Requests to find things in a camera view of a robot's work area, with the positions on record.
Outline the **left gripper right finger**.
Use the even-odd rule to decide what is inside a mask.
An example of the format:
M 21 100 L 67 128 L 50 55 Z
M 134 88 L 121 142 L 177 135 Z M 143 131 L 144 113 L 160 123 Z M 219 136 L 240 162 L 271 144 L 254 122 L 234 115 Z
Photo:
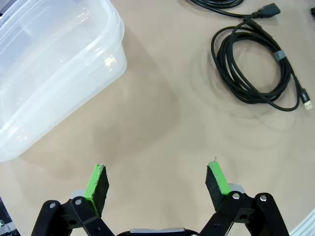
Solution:
M 251 236 L 288 236 L 279 208 L 269 193 L 254 198 L 229 186 L 217 161 L 209 162 L 205 184 L 215 213 L 200 236 L 226 236 L 234 223 L 244 224 Z

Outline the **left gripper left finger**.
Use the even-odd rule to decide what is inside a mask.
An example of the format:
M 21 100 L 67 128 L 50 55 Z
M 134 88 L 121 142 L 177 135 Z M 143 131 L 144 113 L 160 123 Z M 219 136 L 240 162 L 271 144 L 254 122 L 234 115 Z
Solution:
M 69 236 L 73 229 L 82 228 L 88 236 L 112 236 L 113 232 L 101 219 L 109 182 L 106 167 L 95 165 L 82 196 L 61 204 L 46 201 L 38 214 L 33 236 Z

